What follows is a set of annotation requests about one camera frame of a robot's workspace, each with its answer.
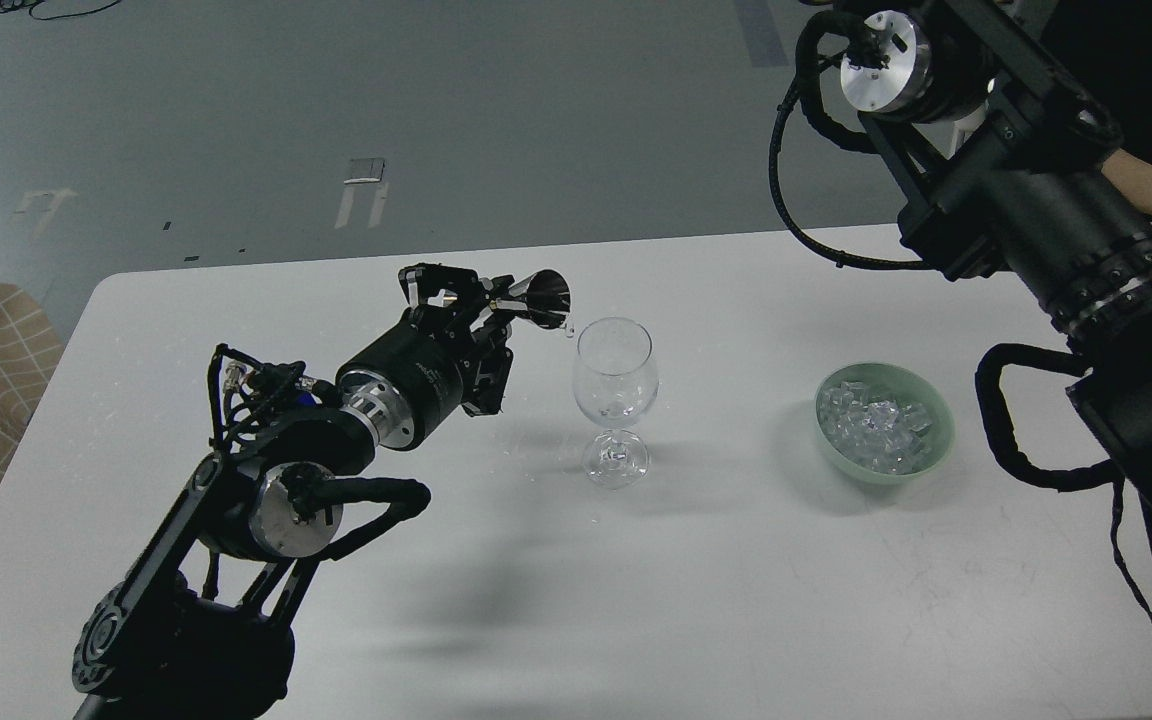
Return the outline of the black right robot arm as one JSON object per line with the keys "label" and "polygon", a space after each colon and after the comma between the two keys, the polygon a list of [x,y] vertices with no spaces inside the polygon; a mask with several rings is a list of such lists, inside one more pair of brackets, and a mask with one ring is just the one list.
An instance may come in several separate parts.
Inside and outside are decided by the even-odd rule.
{"label": "black right robot arm", "polygon": [[[818,1],[776,109],[770,191],[791,236],[836,266],[1018,275],[1068,351],[1005,343],[982,357],[990,450],[1029,486],[1111,486],[1114,529],[1134,486],[1152,558],[1152,223],[1102,176],[1119,123],[1039,45],[1052,9],[1038,1],[1023,26],[995,1]],[[791,111],[838,149],[882,159],[905,197],[899,228],[914,260],[832,249],[795,223],[780,185]],[[1033,465],[1001,389],[1011,365],[1073,377],[1068,397],[1107,458]]]}

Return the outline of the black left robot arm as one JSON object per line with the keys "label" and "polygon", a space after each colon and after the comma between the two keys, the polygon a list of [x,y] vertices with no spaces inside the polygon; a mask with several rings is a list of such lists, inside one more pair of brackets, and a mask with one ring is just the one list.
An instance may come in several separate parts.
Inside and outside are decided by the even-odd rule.
{"label": "black left robot arm", "polygon": [[429,507],[419,480],[365,477],[376,452],[414,450],[457,409],[499,414],[513,320],[554,329],[571,310],[553,270],[420,263],[399,285],[401,318],[333,381],[217,346],[207,455],[83,626],[78,719],[256,719],[282,702],[319,564]]}

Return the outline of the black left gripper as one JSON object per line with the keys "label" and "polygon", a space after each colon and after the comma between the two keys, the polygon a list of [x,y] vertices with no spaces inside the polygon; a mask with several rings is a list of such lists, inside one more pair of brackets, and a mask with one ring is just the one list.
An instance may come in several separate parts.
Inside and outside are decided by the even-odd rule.
{"label": "black left gripper", "polygon": [[371,420],[379,446],[414,450],[454,410],[500,414],[516,314],[488,309],[473,270],[419,263],[399,270],[397,282],[408,304],[399,323],[340,366],[335,387]]}

